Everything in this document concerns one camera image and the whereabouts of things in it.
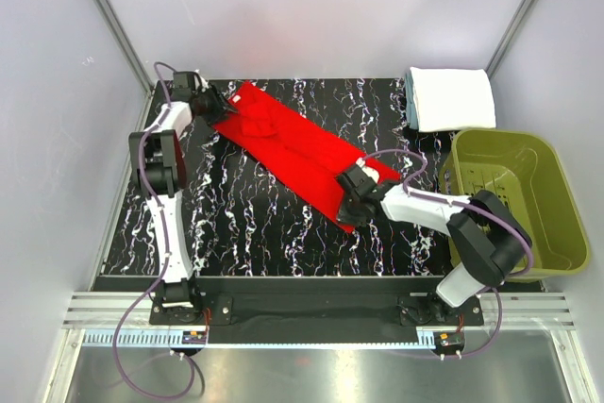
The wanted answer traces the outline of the red t-shirt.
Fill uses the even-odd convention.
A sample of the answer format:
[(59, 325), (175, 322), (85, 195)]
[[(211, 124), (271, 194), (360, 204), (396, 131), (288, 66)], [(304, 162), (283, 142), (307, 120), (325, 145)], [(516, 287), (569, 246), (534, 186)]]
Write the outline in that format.
[(345, 195), (336, 176), (364, 153), (249, 82), (237, 90), (230, 104), (236, 111), (214, 129), (336, 226), (352, 232), (352, 224), (337, 220)]

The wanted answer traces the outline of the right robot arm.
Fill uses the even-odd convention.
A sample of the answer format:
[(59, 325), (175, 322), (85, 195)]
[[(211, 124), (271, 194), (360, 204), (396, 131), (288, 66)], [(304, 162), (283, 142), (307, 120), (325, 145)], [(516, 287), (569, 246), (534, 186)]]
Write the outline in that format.
[[(382, 214), (392, 222), (427, 227), (450, 238), (460, 263), (428, 301), (428, 312), (437, 323), (453, 322), (468, 299), (526, 273), (534, 263), (530, 236), (492, 192), (446, 196), (392, 181), (377, 184), (369, 176), (358, 182), (339, 176), (336, 181), (344, 190), (340, 221), (358, 227)], [(522, 261), (526, 267), (517, 272)]]

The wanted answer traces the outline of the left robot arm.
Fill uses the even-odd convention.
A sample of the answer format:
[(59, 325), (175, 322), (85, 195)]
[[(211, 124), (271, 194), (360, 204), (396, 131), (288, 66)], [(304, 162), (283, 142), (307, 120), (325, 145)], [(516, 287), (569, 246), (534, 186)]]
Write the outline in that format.
[(234, 111), (213, 84), (202, 80), (188, 100), (169, 98), (150, 126), (128, 137), (132, 180), (151, 213), (159, 249), (159, 276), (146, 292), (153, 301), (156, 324), (210, 320), (184, 235), (182, 197), (187, 172), (180, 139), (194, 119), (212, 126)]

